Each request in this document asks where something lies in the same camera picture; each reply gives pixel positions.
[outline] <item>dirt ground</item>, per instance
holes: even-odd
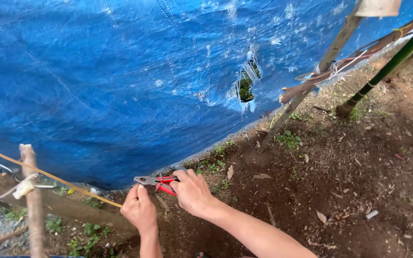
[[[391,55],[348,72],[302,103],[281,131],[299,136],[300,147],[288,149],[276,140],[259,154],[256,144],[266,133],[250,129],[219,146],[218,155],[186,166],[200,170],[214,195],[238,210],[270,223],[270,207],[276,227],[319,257],[413,257],[413,59],[389,83],[382,82],[370,92],[352,119],[338,119],[313,108],[314,104],[335,108]],[[269,128],[277,118],[278,114],[267,117],[257,128]],[[215,173],[213,163],[219,170]],[[228,181],[230,166],[234,174]],[[254,178],[261,173],[270,178]],[[152,196],[159,212],[164,257],[190,258],[199,250],[212,258],[253,256],[227,232],[179,208],[175,197],[160,196],[171,208],[166,214]],[[122,203],[124,194],[116,192],[112,197]],[[118,213],[116,208],[103,208]],[[378,215],[367,220],[365,214],[373,210]],[[316,211],[328,218],[325,224]],[[69,255],[67,244],[74,237],[79,245],[89,237],[81,222],[63,219],[61,225],[62,232],[48,234],[52,255]],[[98,243],[87,255],[80,251],[81,255],[139,257],[139,236],[96,232]]]

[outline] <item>pliers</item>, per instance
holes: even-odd
[[[173,168],[175,170],[183,170],[184,172],[187,171],[185,167],[179,165],[176,165]],[[162,176],[162,174],[159,174],[159,176],[135,176],[133,180],[141,185],[154,185],[156,187],[156,192],[160,190],[168,194],[178,196],[175,190],[173,190],[171,186],[167,185],[167,183],[173,181],[179,182],[177,176]]]

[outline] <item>hand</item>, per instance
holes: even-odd
[[[121,214],[133,224],[140,235],[157,233],[157,211],[143,185],[137,184],[130,189],[121,208]]]
[[[180,182],[172,181],[170,186],[173,187],[178,195],[178,202],[181,208],[188,213],[202,218],[210,212],[218,199],[213,197],[208,189],[208,185],[201,174],[196,175],[192,169],[187,173],[182,170],[176,170],[173,175],[177,176]]]

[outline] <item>yellow rope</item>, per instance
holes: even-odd
[[[6,159],[6,160],[8,160],[8,161],[12,161],[12,162],[14,162],[15,164],[19,164],[20,166],[29,167],[29,168],[31,168],[31,169],[33,169],[33,170],[35,170],[35,171],[37,171],[37,172],[39,172],[39,173],[41,173],[41,174],[43,174],[43,175],[46,175],[46,176],[48,176],[48,177],[50,177],[50,178],[52,178],[52,179],[55,179],[55,180],[57,180],[57,181],[65,184],[65,185],[71,187],[71,188],[74,188],[74,189],[80,191],[80,192],[83,193],[83,194],[90,195],[90,196],[92,196],[92,197],[94,197],[94,198],[97,198],[98,200],[101,200],[101,201],[103,201],[103,202],[107,202],[107,203],[109,203],[109,204],[111,204],[111,205],[114,205],[114,206],[116,206],[116,207],[119,207],[119,208],[122,207],[122,205],[120,205],[120,204],[118,204],[118,203],[111,202],[111,201],[109,201],[109,200],[107,200],[107,199],[105,199],[105,198],[103,198],[103,197],[101,197],[101,196],[97,196],[97,195],[94,195],[94,194],[89,193],[88,191],[84,191],[84,190],[80,189],[79,187],[77,187],[77,186],[75,186],[75,185],[72,185],[72,184],[66,182],[65,180],[59,179],[58,177],[56,177],[56,176],[54,176],[54,175],[51,175],[51,174],[49,174],[49,173],[47,173],[47,172],[45,172],[45,171],[42,171],[41,169],[38,169],[38,168],[36,168],[36,167],[32,167],[32,166],[30,166],[30,165],[26,165],[26,164],[24,164],[24,163],[22,163],[22,162],[20,162],[20,161],[17,161],[17,160],[14,160],[14,159],[12,159],[12,158],[9,158],[8,156],[5,156],[5,155],[3,155],[3,154],[1,154],[1,153],[0,153],[0,157],[2,157],[3,159]]]
[[[410,26],[412,26],[412,23],[409,24],[409,25],[407,25],[407,26],[403,26],[403,27],[401,27],[401,28],[394,28],[393,31],[399,31],[399,32],[401,33],[401,35],[399,35],[399,38],[402,38],[402,35],[404,35],[403,30],[404,30],[405,28],[410,27]]]

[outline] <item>green bamboo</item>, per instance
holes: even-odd
[[[405,61],[413,53],[413,37],[396,53],[393,58],[364,85],[353,97],[336,108],[339,117],[347,118],[356,104],[370,92],[385,76],[391,73],[401,62]]]

